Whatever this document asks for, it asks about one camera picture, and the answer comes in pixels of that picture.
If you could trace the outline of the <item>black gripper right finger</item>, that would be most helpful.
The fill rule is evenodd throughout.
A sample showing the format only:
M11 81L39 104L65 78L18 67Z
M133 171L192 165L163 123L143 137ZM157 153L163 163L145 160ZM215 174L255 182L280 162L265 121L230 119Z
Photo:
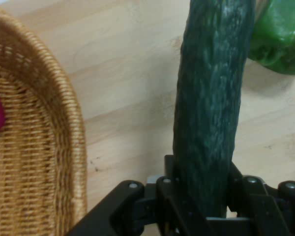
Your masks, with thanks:
M243 175L231 164L227 204L239 217L249 218L258 236L295 236L295 181L270 187L261 178Z

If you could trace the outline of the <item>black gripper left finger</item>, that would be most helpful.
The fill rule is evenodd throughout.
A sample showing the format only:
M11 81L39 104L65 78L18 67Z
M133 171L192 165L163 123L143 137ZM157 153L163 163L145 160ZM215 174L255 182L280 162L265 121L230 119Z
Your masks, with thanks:
M173 155L164 160L165 174L156 183L130 181L118 186L113 198L117 208L111 217L118 236L140 236L149 224L156 224L163 236L205 234L205 219L179 186Z

